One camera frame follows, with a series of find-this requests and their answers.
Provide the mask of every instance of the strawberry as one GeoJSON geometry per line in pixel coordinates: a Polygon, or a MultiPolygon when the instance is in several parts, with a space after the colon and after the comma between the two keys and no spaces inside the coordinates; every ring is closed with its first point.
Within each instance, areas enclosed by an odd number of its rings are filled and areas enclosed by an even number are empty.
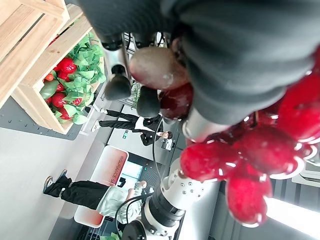
{"type": "Polygon", "coordinates": [[[57,92],[52,96],[52,105],[57,108],[62,108],[67,102],[63,100],[66,95],[63,92],[57,92]]]}
{"type": "Polygon", "coordinates": [[[82,98],[78,97],[72,102],[74,105],[78,106],[82,103],[82,98]]]}
{"type": "Polygon", "coordinates": [[[59,82],[58,86],[56,87],[55,92],[59,93],[59,92],[62,92],[64,90],[66,90],[65,87],[59,82]]]}
{"type": "Polygon", "coordinates": [[[61,107],[61,108],[58,109],[58,111],[62,114],[60,116],[61,119],[63,119],[63,120],[71,119],[71,117],[68,115],[68,112],[67,112],[67,110],[65,108],[61,107]]]}
{"type": "Polygon", "coordinates": [[[66,74],[73,74],[77,70],[77,65],[74,64],[74,61],[70,57],[65,57],[58,63],[57,67],[60,71],[66,74]]]}
{"type": "Polygon", "coordinates": [[[68,73],[65,73],[63,71],[58,72],[58,78],[65,80],[67,83],[70,82],[70,78],[68,77],[68,73]]]}

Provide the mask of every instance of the black glove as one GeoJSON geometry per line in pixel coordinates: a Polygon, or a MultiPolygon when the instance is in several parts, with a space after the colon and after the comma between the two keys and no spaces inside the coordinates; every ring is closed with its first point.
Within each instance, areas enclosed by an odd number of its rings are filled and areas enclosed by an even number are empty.
{"type": "Polygon", "coordinates": [[[121,32],[178,32],[177,23],[189,26],[182,47],[193,106],[222,125],[279,100],[285,86],[312,68],[311,54],[320,43],[317,0],[79,2],[102,39],[121,32]]]}

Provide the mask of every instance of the black cable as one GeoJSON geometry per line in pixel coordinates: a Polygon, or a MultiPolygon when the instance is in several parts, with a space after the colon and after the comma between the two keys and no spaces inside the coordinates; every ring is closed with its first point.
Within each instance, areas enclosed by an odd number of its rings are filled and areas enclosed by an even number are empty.
{"type": "Polygon", "coordinates": [[[130,202],[128,204],[128,206],[126,207],[126,212],[125,212],[125,217],[126,217],[126,223],[128,224],[129,223],[129,219],[128,219],[128,214],[129,214],[129,207],[131,204],[137,202],[137,201],[140,201],[141,199],[136,199],[136,200],[133,200],[132,202],[130,202]]]}
{"type": "Polygon", "coordinates": [[[155,143],[156,143],[156,140],[157,140],[157,133],[158,133],[159,127],[160,127],[163,119],[164,119],[164,118],[161,117],[160,120],[159,120],[158,126],[156,127],[156,131],[154,132],[153,143],[152,143],[152,159],[153,159],[153,162],[154,162],[154,165],[155,165],[155,169],[156,169],[156,171],[158,172],[159,181],[160,181],[160,182],[161,182],[161,176],[160,176],[160,172],[159,172],[158,165],[157,165],[157,162],[156,162],[155,143]]]}
{"type": "Polygon", "coordinates": [[[129,42],[128,42],[128,45],[126,46],[126,50],[128,51],[128,49],[129,49],[129,47],[130,47],[130,42],[131,42],[131,32],[129,32],[129,34],[128,34],[129,36],[129,42]]]}
{"type": "Polygon", "coordinates": [[[116,227],[116,234],[119,236],[120,239],[121,239],[121,236],[120,236],[120,232],[119,232],[119,228],[118,228],[118,221],[117,221],[117,216],[118,216],[118,213],[119,213],[120,209],[121,209],[124,205],[126,205],[128,202],[130,202],[130,201],[132,201],[132,200],[145,199],[145,198],[147,198],[147,197],[150,197],[151,195],[152,195],[152,193],[149,193],[149,194],[146,194],[146,195],[140,195],[140,196],[132,197],[132,198],[126,200],[124,203],[122,203],[122,204],[119,206],[119,208],[116,210],[115,216],[114,216],[114,218],[115,218],[115,227],[116,227]]]}
{"type": "Polygon", "coordinates": [[[159,46],[160,46],[160,44],[161,44],[161,40],[163,40],[163,42],[165,42],[165,35],[164,35],[164,32],[163,32],[163,31],[161,32],[160,41],[158,42],[157,47],[159,47],[159,46]]]}

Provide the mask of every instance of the floor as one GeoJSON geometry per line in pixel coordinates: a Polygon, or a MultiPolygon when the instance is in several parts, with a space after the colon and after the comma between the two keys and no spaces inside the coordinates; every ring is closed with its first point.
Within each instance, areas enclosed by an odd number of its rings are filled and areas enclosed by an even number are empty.
{"type": "MultiPolygon", "coordinates": [[[[49,239],[64,201],[42,194],[45,179],[56,179],[63,169],[68,169],[68,176],[73,179],[88,179],[95,165],[88,161],[80,170],[87,156],[94,160],[92,156],[100,154],[95,148],[103,148],[108,138],[106,131],[111,132],[102,129],[69,141],[0,128],[2,240],[49,239]]],[[[68,206],[64,210],[64,219],[71,219],[73,211],[68,206]]]]}

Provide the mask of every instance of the green pepper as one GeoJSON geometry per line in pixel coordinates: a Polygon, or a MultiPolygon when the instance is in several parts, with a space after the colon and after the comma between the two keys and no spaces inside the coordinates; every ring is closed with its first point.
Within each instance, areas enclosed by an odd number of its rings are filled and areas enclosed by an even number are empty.
{"type": "Polygon", "coordinates": [[[44,86],[40,90],[40,95],[43,97],[44,100],[52,97],[52,95],[55,94],[58,84],[58,80],[55,79],[52,81],[44,82],[44,86]]]}

